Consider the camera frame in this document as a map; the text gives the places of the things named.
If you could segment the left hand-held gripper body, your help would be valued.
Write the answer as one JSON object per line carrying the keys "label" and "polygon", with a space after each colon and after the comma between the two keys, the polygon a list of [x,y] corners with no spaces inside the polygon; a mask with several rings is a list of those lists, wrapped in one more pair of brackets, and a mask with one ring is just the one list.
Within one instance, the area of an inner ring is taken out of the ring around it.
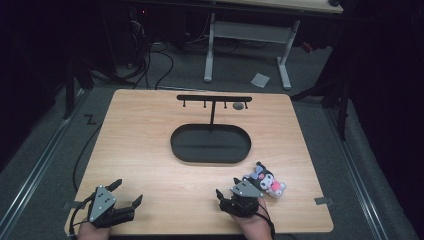
{"label": "left hand-held gripper body", "polygon": [[112,194],[115,187],[102,186],[96,188],[87,220],[96,228],[110,228],[134,219],[135,207],[115,208],[116,198]]}

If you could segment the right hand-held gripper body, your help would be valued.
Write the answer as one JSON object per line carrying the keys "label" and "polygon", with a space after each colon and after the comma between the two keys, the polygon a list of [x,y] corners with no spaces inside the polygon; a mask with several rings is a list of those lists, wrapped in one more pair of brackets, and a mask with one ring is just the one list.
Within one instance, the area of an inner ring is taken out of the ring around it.
{"label": "right hand-held gripper body", "polygon": [[219,201],[221,211],[238,217],[251,217],[259,208],[258,199],[263,193],[247,180],[241,180],[230,188],[232,196],[225,202]]}

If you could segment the black and pink plush toy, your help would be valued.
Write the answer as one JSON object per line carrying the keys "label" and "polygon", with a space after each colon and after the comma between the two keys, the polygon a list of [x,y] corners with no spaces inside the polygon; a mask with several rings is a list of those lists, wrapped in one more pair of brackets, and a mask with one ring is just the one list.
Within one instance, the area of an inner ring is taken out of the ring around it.
{"label": "black and pink plush toy", "polygon": [[274,177],[274,174],[261,162],[257,162],[254,170],[244,175],[243,179],[249,181],[260,191],[264,191],[269,196],[276,199],[280,198],[286,189],[286,184],[278,181]]}

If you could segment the person's right hand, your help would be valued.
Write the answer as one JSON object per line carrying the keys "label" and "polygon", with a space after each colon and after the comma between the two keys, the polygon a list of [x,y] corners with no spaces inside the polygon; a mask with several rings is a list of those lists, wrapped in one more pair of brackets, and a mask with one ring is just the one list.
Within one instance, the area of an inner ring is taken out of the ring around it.
{"label": "person's right hand", "polygon": [[259,208],[256,215],[249,218],[232,215],[232,218],[239,225],[247,240],[273,240],[266,202],[263,198],[259,198],[258,203]]}

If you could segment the person's left hand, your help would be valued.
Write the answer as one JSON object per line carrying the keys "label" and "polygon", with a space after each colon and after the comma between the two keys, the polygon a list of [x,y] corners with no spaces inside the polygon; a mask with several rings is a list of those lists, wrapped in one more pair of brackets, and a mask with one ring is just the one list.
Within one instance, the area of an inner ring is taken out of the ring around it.
{"label": "person's left hand", "polygon": [[90,222],[85,222],[79,227],[77,240],[108,240],[110,228],[96,228]]}

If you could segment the black hook stand with tray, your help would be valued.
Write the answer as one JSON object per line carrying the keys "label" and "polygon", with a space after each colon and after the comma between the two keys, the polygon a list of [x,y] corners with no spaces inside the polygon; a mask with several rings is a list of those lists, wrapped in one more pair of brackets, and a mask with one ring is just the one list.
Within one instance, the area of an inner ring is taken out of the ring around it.
{"label": "black hook stand with tray", "polygon": [[216,104],[224,108],[228,103],[240,104],[247,109],[251,96],[178,95],[186,106],[187,101],[211,103],[210,121],[207,124],[191,123],[179,126],[170,137],[171,150],[181,161],[200,164],[236,164],[243,161],[251,150],[250,135],[241,127],[215,123]]}

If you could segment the grey paper sheet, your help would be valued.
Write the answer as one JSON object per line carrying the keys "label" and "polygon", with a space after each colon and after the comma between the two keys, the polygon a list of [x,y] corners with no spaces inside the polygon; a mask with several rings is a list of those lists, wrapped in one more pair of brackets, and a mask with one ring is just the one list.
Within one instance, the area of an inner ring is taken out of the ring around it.
{"label": "grey paper sheet", "polygon": [[257,87],[264,88],[270,78],[268,76],[265,76],[263,74],[257,73],[253,79],[251,80],[251,83]]}

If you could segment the black metal stand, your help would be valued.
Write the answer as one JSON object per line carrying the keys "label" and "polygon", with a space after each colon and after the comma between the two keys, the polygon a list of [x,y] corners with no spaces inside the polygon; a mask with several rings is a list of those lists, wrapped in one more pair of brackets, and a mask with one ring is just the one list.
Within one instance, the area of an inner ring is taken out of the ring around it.
{"label": "black metal stand", "polygon": [[315,86],[295,94],[290,97],[292,101],[299,101],[305,97],[322,95],[321,106],[323,108],[338,108],[336,118],[336,131],[339,137],[345,141],[345,125],[348,117],[347,107],[349,99],[349,80],[347,78],[335,78],[326,82],[318,83]]}
{"label": "black metal stand", "polygon": [[71,116],[75,108],[75,82],[78,82],[80,88],[83,90],[91,90],[94,86],[87,61],[77,56],[71,57],[66,65],[65,119]]}

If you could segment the dark computer tower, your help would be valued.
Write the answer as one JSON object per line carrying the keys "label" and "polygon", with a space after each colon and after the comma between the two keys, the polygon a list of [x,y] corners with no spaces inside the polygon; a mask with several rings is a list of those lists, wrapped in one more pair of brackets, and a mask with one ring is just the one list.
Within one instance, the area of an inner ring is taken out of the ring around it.
{"label": "dark computer tower", "polygon": [[144,65],[145,55],[150,47],[151,30],[149,27],[147,9],[140,6],[128,7],[130,32],[135,44],[135,64]]}

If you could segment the aluminium floor rail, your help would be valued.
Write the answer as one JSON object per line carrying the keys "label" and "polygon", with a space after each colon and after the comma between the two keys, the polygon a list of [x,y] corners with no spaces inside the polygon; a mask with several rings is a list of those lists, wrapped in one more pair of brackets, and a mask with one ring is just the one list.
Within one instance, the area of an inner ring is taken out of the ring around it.
{"label": "aluminium floor rail", "polygon": [[336,117],[333,111],[330,109],[324,109],[323,112],[342,151],[351,185],[361,206],[364,217],[372,232],[374,240],[388,240],[388,235],[381,222],[380,216],[376,211],[374,201],[372,200],[364,184],[349,146],[347,142],[340,137],[336,125]]}
{"label": "aluminium floor rail", "polygon": [[75,106],[66,111],[66,91],[56,96],[55,105],[35,124],[29,136],[0,173],[0,240],[7,240],[27,203],[50,166],[75,112],[90,90],[72,94]]}

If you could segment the white metal desk frame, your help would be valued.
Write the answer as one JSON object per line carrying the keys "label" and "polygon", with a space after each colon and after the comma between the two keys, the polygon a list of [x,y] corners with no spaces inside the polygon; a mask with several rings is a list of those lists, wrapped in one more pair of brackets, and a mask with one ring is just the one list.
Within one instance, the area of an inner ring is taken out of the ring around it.
{"label": "white metal desk frame", "polygon": [[[212,7],[223,4],[236,4],[243,7],[252,7],[254,10],[269,8],[270,10],[287,10],[289,13],[317,13],[341,14],[343,8],[332,0],[211,0]],[[216,38],[249,40],[257,42],[283,44],[285,49],[282,55],[276,58],[282,86],[285,90],[291,89],[286,61],[295,40],[300,18],[296,17],[290,26],[269,26],[264,24],[240,23],[230,20],[216,20],[215,14],[210,14],[208,51],[206,55],[204,81],[209,83],[213,79],[214,40]]]}

